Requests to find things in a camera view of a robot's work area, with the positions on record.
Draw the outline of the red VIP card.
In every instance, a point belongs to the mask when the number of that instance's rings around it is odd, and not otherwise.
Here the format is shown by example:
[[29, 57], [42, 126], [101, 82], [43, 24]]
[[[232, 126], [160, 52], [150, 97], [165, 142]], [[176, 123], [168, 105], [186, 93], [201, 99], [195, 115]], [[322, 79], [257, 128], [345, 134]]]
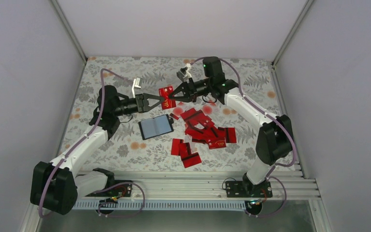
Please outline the red VIP card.
[[171, 100], [169, 98], [169, 95], [174, 91], [172, 86], [160, 88], [158, 91], [159, 91], [159, 95], [164, 98], [164, 101], [161, 103], [161, 107], [163, 110], [176, 107], [175, 100]]
[[209, 149], [218, 149], [226, 147], [225, 138], [216, 138], [207, 142]]

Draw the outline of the black leather card holder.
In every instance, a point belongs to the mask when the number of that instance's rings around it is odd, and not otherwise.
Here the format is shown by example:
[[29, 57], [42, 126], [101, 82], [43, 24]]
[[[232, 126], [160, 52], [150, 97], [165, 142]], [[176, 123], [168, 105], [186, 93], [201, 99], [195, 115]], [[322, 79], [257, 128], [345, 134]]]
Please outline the black leather card holder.
[[169, 115], [148, 118], [138, 123], [143, 140], [158, 137], [174, 131], [174, 120]]

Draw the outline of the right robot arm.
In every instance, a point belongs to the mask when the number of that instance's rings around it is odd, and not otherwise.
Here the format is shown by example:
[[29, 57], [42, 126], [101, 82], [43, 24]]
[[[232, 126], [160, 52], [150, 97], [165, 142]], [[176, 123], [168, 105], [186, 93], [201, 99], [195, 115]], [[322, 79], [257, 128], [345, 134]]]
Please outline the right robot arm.
[[200, 58], [205, 79], [194, 81], [187, 63], [177, 73], [181, 85], [169, 95], [169, 99], [179, 102], [195, 102], [200, 96], [210, 94], [225, 106], [237, 111], [253, 128], [257, 129], [255, 151], [257, 159], [244, 174], [242, 189], [245, 195], [254, 197], [261, 190], [261, 184], [268, 179], [275, 166], [284, 166], [279, 160], [293, 154], [292, 166], [297, 158], [297, 148], [293, 139], [292, 123], [287, 115], [277, 116], [244, 93], [241, 78], [227, 79], [222, 64], [227, 61], [218, 57]]

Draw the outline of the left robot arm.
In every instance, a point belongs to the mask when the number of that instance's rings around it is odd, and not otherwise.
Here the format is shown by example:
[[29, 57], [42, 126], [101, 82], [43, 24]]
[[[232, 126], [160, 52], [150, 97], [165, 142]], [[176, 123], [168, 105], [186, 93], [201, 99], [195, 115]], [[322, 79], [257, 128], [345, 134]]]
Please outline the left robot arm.
[[81, 137], [60, 156], [50, 162], [40, 161], [34, 167], [30, 202], [40, 210], [65, 215], [82, 197], [97, 192], [104, 196], [112, 194], [113, 172], [95, 168], [79, 175], [79, 171], [88, 158], [114, 136], [121, 124], [120, 116], [149, 112], [163, 102], [162, 96], [141, 93], [130, 98], [112, 85], [101, 87], [98, 106]]

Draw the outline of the white red circle card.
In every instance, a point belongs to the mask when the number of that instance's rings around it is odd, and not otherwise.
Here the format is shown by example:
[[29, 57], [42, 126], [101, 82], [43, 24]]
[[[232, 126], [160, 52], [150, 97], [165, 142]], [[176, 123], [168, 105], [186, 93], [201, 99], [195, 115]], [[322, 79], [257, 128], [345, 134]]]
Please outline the white red circle card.
[[182, 107], [175, 107], [173, 111], [169, 114], [169, 116], [174, 120], [178, 120], [183, 112], [184, 109]]

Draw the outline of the red card top centre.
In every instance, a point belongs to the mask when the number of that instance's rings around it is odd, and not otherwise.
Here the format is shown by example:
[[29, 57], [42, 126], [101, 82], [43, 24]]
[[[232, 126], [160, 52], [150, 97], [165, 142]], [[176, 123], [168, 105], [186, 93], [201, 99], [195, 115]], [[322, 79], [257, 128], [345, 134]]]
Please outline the red card top centre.
[[184, 111], [180, 114], [180, 117], [183, 119], [185, 123], [190, 125], [197, 125], [199, 121], [205, 116], [202, 110], [195, 110], [195, 108], [191, 108], [187, 111]]

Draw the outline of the red card left edge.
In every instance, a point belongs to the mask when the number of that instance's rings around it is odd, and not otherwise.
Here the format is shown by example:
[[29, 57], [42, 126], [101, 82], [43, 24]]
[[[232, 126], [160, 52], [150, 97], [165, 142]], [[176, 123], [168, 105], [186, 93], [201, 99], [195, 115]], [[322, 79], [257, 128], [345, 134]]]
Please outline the red card left edge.
[[183, 143], [183, 139], [174, 138], [171, 144], [171, 155], [179, 156], [179, 145]]

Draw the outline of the red card far right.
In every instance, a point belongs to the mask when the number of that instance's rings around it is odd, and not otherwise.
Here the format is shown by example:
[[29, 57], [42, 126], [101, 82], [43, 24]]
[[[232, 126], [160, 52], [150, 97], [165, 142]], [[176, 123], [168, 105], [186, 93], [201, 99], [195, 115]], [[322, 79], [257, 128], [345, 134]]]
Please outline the red card far right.
[[222, 134], [224, 135], [226, 143], [237, 143], [236, 138], [236, 131], [235, 128], [218, 128], [220, 131], [222, 131]]

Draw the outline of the red card front bottom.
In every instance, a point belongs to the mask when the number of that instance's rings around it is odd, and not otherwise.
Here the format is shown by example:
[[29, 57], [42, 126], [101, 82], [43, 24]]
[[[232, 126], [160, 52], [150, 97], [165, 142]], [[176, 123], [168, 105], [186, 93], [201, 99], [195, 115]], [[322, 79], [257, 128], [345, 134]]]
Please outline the red card front bottom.
[[187, 152], [182, 152], [180, 154], [180, 157], [184, 168], [189, 168], [191, 166], [202, 163], [202, 160], [198, 152], [190, 154]]

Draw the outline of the floral patterned table mat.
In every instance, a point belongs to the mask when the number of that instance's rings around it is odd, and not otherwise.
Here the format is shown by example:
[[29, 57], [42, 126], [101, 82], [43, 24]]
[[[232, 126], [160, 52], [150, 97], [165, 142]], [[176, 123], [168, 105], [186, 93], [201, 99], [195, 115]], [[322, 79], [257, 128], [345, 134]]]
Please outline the floral patterned table mat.
[[[138, 93], [157, 95], [161, 88], [180, 85], [176, 72], [187, 63], [192, 64], [193, 79], [202, 80], [202, 61], [193, 58], [89, 57], [61, 151], [70, 148], [86, 130], [98, 105], [101, 81], [131, 96], [132, 81], [138, 77], [141, 80]], [[202, 111], [216, 127], [235, 129], [236, 142], [215, 149], [192, 142], [181, 118], [182, 113], [191, 109]], [[257, 130], [239, 111], [211, 96], [197, 98], [195, 102], [176, 102], [175, 106], [158, 106], [144, 114], [122, 116], [120, 120], [113, 138], [89, 156], [82, 170], [100, 167], [110, 171], [245, 172], [257, 158]]]

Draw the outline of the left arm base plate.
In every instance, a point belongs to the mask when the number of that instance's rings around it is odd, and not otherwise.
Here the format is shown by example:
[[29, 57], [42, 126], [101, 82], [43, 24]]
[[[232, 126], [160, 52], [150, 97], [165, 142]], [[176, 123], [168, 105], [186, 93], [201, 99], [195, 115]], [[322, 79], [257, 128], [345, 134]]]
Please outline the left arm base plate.
[[86, 197], [130, 197], [132, 191], [131, 180], [116, 180], [112, 185], [103, 190], [95, 191]]

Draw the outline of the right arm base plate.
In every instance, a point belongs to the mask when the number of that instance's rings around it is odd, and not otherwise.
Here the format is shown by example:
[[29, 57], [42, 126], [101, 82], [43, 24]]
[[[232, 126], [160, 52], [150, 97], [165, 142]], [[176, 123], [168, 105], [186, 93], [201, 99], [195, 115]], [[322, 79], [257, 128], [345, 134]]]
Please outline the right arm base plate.
[[258, 185], [243, 181], [226, 181], [225, 191], [228, 198], [271, 198], [273, 196], [269, 181], [263, 181]]

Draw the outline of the aluminium rail frame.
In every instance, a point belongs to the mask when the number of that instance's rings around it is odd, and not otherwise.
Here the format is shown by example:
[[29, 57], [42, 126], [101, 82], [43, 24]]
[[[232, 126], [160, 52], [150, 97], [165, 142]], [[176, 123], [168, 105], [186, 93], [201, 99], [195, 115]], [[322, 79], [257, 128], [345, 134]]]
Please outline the aluminium rail frame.
[[[115, 171], [117, 179], [131, 180], [145, 192], [148, 200], [226, 200], [222, 189], [228, 178], [240, 180], [243, 171], [228, 172], [153, 172]], [[271, 182], [272, 196], [268, 200], [319, 200], [316, 180], [305, 179], [302, 172], [274, 171]]]

